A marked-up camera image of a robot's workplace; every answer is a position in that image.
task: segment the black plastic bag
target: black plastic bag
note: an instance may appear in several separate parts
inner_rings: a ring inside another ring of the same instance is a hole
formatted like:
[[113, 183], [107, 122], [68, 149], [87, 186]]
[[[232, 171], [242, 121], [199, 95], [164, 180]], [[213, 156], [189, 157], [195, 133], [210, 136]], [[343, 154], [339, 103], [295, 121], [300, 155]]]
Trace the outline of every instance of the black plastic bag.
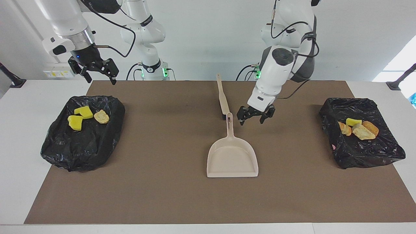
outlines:
[[[319, 115], [322, 128], [329, 137], [337, 164], [348, 167], [377, 167], [388, 165], [406, 158], [404, 150], [391, 134], [386, 122], [370, 99], [362, 98], [328, 98]], [[346, 136], [341, 133], [338, 121], [345, 123], [347, 118], [370, 121], [379, 129], [373, 140], [360, 140], [354, 134]]]
[[[100, 124], [94, 118], [84, 119], [81, 131], [72, 130], [68, 117], [76, 108], [87, 105], [93, 114], [104, 110], [109, 122]], [[112, 96], [71, 97], [49, 127], [40, 152], [42, 158], [68, 171], [96, 169], [107, 161], [120, 139], [124, 112], [124, 105]]]

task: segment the yellow block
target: yellow block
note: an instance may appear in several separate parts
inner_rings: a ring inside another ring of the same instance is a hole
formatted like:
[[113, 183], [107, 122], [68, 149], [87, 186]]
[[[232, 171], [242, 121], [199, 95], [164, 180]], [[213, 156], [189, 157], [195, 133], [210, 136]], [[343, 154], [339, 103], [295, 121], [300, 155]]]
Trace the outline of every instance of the yellow block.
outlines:
[[94, 117], [89, 106], [76, 108], [74, 110], [74, 114], [81, 114], [84, 119], [91, 119], [92, 117]]
[[353, 127], [356, 124], [362, 124], [363, 121], [361, 119], [351, 119], [351, 118], [347, 118], [347, 120], [345, 121], [345, 124], [347, 124], [348, 126]]
[[79, 115], [70, 115], [68, 125], [75, 131], [81, 131], [83, 117]]

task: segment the green indicator light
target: green indicator light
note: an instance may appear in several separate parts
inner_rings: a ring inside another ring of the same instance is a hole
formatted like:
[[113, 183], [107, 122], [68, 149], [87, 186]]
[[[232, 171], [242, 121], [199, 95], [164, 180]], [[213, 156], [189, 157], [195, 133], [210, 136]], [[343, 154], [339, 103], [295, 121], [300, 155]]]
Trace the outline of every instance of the green indicator light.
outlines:
[[167, 77], [169, 74], [168, 74], [168, 71], [166, 71], [166, 69], [165, 68], [162, 68], [162, 70], [163, 70], [163, 76], [164, 77]]

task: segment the dustpan handle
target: dustpan handle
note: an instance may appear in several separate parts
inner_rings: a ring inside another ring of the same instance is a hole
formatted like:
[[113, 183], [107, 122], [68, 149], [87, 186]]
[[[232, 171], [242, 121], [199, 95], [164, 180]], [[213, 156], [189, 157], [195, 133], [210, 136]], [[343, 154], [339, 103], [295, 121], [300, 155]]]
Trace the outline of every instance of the dustpan handle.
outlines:
[[223, 112], [223, 115], [226, 115], [228, 112], [230, 112], [230, 109], [228, 108], [227, 98], [225, 97], [225, 94], [224, 94], [223, 84], [221, 82], [221, 75], [219, 73], [217, 74], [217, 85], [218, 85], [218, 98], [220, 100], [221, 111]]
[[234, 136], [234, 126], [233, 126], [233, 114], [231, 112], [227, 113], [227, 137]]

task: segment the brown table mat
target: brown table mat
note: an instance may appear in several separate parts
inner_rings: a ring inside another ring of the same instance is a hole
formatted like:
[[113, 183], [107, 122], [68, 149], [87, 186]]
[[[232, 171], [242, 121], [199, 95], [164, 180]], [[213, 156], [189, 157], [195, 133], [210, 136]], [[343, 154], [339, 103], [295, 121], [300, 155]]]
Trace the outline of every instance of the brown table mat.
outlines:
[[[254, 82], [223, 86], [236, 114]], [[120, 142], [94, 171], [52, 166], [26, 224], [416, 222], [393, 165], [343, 170], [332, 159], [318, 111], [328, 97], [353, 97], [346, 82], [308, 82], [263, 125], [234, 116], [235, 135], [256, 152], [256, 178], [206, 177], [209, 148], [226, 135], [215, 81], [94, 81], [87, 94], [124, 103]]]

